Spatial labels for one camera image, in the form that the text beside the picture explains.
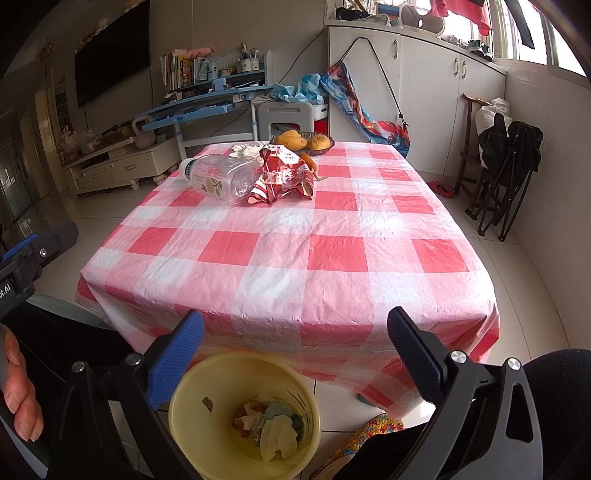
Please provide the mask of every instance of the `plastic stool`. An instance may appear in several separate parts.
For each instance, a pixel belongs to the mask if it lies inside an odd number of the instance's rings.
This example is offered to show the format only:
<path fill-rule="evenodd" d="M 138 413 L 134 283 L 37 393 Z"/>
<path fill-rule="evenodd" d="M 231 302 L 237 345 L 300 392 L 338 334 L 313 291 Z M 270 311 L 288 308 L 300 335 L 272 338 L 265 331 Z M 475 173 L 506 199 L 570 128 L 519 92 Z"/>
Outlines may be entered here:
<path fill-rule="evenodd" d="M 301 132 L 314 131 L 314 107 L 307 102 L 265 102 L 258 108 L 259 135 L 270 140 L 273 124 L 296 124 Z"/>

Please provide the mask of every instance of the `white cabinet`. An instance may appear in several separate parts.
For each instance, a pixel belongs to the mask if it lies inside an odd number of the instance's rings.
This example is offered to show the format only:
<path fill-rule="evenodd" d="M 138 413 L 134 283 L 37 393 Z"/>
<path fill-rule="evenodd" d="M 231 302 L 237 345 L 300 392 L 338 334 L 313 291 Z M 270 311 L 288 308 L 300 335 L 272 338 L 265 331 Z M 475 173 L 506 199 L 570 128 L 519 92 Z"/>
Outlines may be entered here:
<path fill-rule="evenodd" d="M 408 123 L 407 160 L 415 170 L 443 174 L 456 115 L 460 56 L 432 43 L 402 38 L 398 101 Z"/>
<path fill-rule="evenodd" d="M 358 37 L 371 41 L 394 95 L 400 85 L 400 42 L 396 33 L 368 28 L 329 27 L 329 60 L 334 65 Z M 398 111 L 388 83 L 367 40 L 360 38 L 345 58 L 355 92 L 365 112 L 374 120 L 396 121 Z M 329 132 L 336 141 L 367 142 L 358 127 L 330 100 Z"/>
<path fill-rule="evenodd" d="M 462 160 L 460 158 L 460 152 L 463 151 L 466 141 L 467 101 L 462 98 L 462 93 L 487 102 L 495 98 L 505 97 L 505 75 L 468 56 L 461 56 L 460 74 L 458 77 L 460 88 L 455 113 L 455 126 L 444 171 L 444 175 L 454 178 L 457 176 L 460 168 Z M 472 134 L 470 138 L 470 152 L 478 156 L 478 136 L 476 125 L 474 124 L 474 113 L 476 111 L 476 107 L 474 107 L 472 112 L 472 128 L 470 129 Z"/>
<path fill-rule="evenodd" d="M 398 33 L 392 27 L 340 23 L 343 26 L 329 25 L 330 64 L 335 64 L 356 38 L 369 38 L 408 123 L 408 162 L 418 171 L 456 177 L 466 136 L 462 93 L 483 100 L 503 98 L 505 75 L 498 67 L 433 37 L 400 29 Z M 399 123 L 396 104 L 366 40 L 357 41 L 345 64 L 361 106 L 372 119 Z M 472 129 L 472 148 L 477 152 L 474 125 Z M 367 142 L 332 99 L 329 132 L 336 141 Z"/>

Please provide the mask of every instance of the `desk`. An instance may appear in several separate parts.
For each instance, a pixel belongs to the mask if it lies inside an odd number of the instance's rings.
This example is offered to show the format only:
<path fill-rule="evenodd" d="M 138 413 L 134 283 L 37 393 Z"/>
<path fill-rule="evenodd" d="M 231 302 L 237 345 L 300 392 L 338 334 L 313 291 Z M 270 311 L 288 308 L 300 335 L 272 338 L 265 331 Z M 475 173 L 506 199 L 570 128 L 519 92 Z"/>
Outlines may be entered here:
<path fill-rule="evenodd" d="M 184 160 L 187 158 L 185 149 L 187 147 L 196 147 L 198 145 L 209 145 L 214 143 L 222 142 L 244 142 L 258 140 L 258 127 L 256 123 L 256 109 L 252 104 L 252 99 L 259 93 L 264 93 L 265 90 L 270 90 L 273 84 L 272 71 L 272 53 L 267 51 L 261 57 L 261 69 L 251 72 L 243 72 L 235 75 L 230 75 L 228 78 L 229 82 L 233 82 L 237 77 L 240 79 L 248 77 L 249 75 L 256 75 L 257 73 L 264 74 L 265 85 L 254 86 L 254 87 L 243 87 L 243 88 L 231 88 L 220 92 L 209 92 L 202 95 L 195 95 L 189 98 L 184 98 L 176 102 L 167 103 L 145 112 L 136 115 L 136 118 L 140 116 L 148 115 L 151 118 L 151 122 L 145 124 L 142 128 L 144 130 L 153 130 L 160 127 L 166 127 L 172 125 L 174 127 L 174 134 L 177 137 L 178 149 L 181 153 L 181 158 Z M 195 84 L 183 89 L 190 89 L 197 85 L 205 85 L 210 81 L 196 82 Z M 251 109 L 251 127 L 252 132 L 242 134 L 231 134 L 231 135 L 216 135 L 214 137 L 203 137 L 195 138 L 192 140 L 185 140 L 181 131 L 181 124 L 190 122 L 199 118 L 205 118 L 208 116 L 224 115 L 226 113 L 233 112 L 238 109 L 248 108 L 241 107 L 236 108 L 236 103 L 240 101 L 250 102 Z"/>

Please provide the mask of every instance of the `clothes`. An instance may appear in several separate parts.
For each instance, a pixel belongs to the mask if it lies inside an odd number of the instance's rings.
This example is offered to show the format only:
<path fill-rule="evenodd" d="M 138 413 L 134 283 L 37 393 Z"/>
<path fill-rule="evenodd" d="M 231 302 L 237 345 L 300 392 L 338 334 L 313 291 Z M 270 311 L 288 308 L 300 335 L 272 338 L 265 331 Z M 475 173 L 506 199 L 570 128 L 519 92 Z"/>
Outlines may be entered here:
<path fill-rule="evenodd" d="M 523 43 L 523 45 L 526 47 L 535 48 L 534 39 L 531 38 L 530 28 L 527 26 L 527 22 L 525 21 L 519 0 L 505 0 L 505 3 L 507 4 L 509 12 L 511 12 L 511 15 L 513 15 L 513 20 L 515 20 L 515 25 L 517 26 L 517 30 L 519 30 L 519 34 L 521 36 L 521 43 Z"/>
<path fill-rule="evenodd" d="M 322 86 L 341 110 L 371 143 L 392 145 L 404 158 L 408 155 L 410 138 L 406 125 L 386 120 L 374 121 L 361 105 L 347 67 L 339 60 L 320 79 Z"/>
<path fill-rule="evenodd" d="M 491 31 L 491 25 L 484 7 L 469 0 L 431 0 L 431 13 L 437 17 L 447 17 L 448 11 L 461 15 L 478 25 L 478 31 L 485 37 Z"/>
<path fill-rule="evenodd" d="M 540 422 L 544 480 L 588 478 L 591 351 L 571 349 L 548 353 L 524 365 L 524 369 Z M 478 420 L 470 418 L 475 412 L 470 411 L 467 421 Z M 372 436 L 333 480 L 388 480 L 425 425 Z M 458 439 L 458 442 L 469 441 L 470 436 L 460 435 Z M 444 472 L 442 478 L 448 478 Z"/>
<path fill-rule="evenodd" d="M 506 128 L 505 117 L 501 113 L 496 113 L 495 125 L 478 135 L 478 144 L 482 147 L 482 160 L 491 171 L 493 178 L 501 173 L 499 185 L 509 186 L 511 169 L 504 168 L 509 149 L 513 148 L 516 152 L 513 182 L 517 184 L 528 172 L 538 171 L 541 161 L 540 145 L 543 138 L 542 130 L 523 122 L 513 122 L 509 128 Z"/>

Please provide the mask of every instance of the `pink checkered tablecloth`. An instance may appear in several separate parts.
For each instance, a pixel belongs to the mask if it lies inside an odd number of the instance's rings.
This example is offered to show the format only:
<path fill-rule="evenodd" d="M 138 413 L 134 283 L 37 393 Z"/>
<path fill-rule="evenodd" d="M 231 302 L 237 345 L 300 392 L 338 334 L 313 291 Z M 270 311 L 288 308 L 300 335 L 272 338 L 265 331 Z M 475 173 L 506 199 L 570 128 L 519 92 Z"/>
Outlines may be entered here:
<path fill-rule="evenodd" d="M 230 144 L 205 153 L 226 153 Z M 176 173 L 113 231 L 80 273 L 77 301 L 138 351 L 188 309 L 206 334 L 195 360 L 275 353 L 395 418 L 418 392 L 386 332 L 402 306 L 475 360 L 499 336 L 491 279 L 437 196 L 390 146 L 338 142 L 315 159 L 312 200 L 228 206 Z"/>

